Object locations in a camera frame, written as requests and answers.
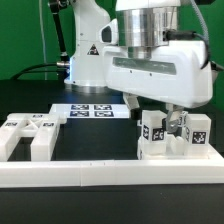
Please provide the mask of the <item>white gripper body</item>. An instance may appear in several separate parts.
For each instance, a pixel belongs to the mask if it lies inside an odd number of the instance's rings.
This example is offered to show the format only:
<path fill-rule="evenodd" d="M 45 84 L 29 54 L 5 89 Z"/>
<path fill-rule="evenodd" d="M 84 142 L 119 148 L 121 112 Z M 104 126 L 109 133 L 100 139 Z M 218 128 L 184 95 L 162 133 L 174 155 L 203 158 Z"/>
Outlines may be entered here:
<path fill-rule="evenodd" d="M 154 48 L 150 59 L 129 58 L 127 49 L 106 46 L 104 74 L 109 88 L 137 96 L 196 108 L 213 95 L 211 65 L 203 67 L 202 41 L 170 41 Z"/>

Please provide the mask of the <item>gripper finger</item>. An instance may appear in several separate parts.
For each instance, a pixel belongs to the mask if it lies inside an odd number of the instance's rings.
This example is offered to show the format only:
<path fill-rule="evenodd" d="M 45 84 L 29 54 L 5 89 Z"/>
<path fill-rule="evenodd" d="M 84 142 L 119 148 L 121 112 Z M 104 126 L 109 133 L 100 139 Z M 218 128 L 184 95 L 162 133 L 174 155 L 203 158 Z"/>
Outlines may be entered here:
<path fill-rule="evenodd" d="M 171 103 L 166 104 L 167 115 L 162 119 L 162 127 L 167 133 L 175 133 L 178 129 L 179 117 L 183 107 Z"/>
<path fill-rule="evenodd" d="M 141 108 L 137 96 L 130 93 L 124 93 L 123 100 L 129 110 L 130 118 L 132 120 L 140 120 Z"/>

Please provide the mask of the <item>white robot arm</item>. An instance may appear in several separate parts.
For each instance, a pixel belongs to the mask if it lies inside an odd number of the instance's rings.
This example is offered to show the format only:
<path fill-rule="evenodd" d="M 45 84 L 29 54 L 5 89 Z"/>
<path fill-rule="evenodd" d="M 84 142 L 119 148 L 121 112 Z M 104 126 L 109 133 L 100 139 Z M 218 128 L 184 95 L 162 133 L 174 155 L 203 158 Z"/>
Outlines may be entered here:
<path fill-rule="evenodd" d="M 140 97 L 164 102 L 171 132 L 183 109 L 211 99 L 208 38 L 178 30 L 178 8 L 194 0 L 117 0 L 114 19 L 96 0 L 70 3 L 76 51 L 69 84 L 121 91 L 134 117 L 141 115 Z"/>

